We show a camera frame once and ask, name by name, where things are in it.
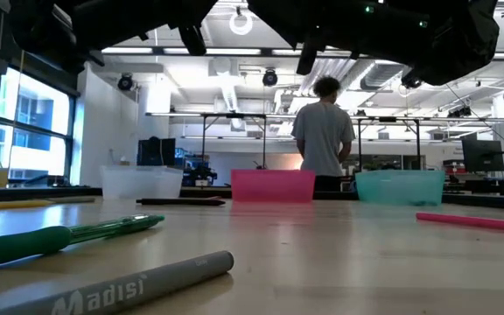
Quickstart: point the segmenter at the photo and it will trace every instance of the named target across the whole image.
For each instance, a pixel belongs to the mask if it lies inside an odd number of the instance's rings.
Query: curly hair
[[[340,91],[340,82],[333,77],[323,77],[314,83],[314,93],[318,97],[327,97],[332,93]]]

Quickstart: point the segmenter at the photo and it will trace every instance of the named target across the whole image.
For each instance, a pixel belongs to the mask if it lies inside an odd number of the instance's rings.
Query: wooden table
[[[166,215],[146,232],[0,266],[0,307],[227,249],[235,258],[230,276],[130,313],[504,314],[504,233],[416,222],[419,210],[357,201],[222,207],[123,201],[0,211],[0,235]],[[443,211],[504,218],[495,209],[444,205]]]

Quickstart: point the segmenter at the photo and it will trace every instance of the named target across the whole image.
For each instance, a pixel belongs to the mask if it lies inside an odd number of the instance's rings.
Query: gray t-shirt
[[[301,170],[317,176],[343,176],[340,144],[355,139],[354,127],[346,111],[330,103],[314,103],[301,108],[291,134],[305,141]]]

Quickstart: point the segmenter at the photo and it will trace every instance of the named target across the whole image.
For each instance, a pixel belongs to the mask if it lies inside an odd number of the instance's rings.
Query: pink bin
[[[232,170],[233,200],[309,203],[315,177],[312,171]]]

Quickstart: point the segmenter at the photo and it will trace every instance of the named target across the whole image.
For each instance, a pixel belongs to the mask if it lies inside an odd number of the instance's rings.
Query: green pen
[[[95,225],[45,227],[32,232],[0,236],[0,264],[28,256],[56,253],[80,242],[144,231],[164,219],[162,215],[138,214]]]

